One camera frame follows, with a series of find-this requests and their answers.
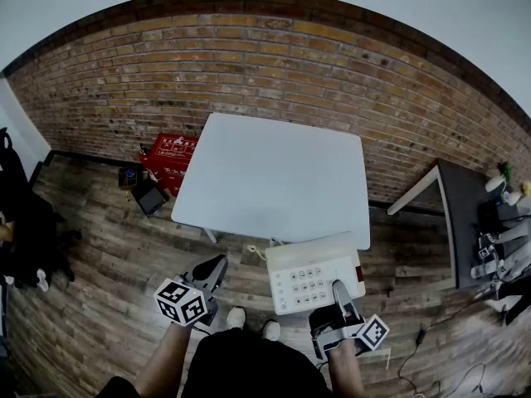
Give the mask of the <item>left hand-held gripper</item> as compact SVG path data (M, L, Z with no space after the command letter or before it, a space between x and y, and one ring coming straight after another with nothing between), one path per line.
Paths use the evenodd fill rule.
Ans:
M210 326L218 305L214 292L228 268L225 255L194 265L178 278L165 279L153 294L160 313L182 327L200 322Z

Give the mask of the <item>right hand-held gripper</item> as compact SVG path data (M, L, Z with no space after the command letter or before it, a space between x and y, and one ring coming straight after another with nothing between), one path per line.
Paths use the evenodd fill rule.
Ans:
M378 315L370 318L360 316L340 279L333 282L332 290L336 307L317 308L309 315L316 357L327 359L327 353L346 340L353 340L356 356L376 351L389 334L389 327Z

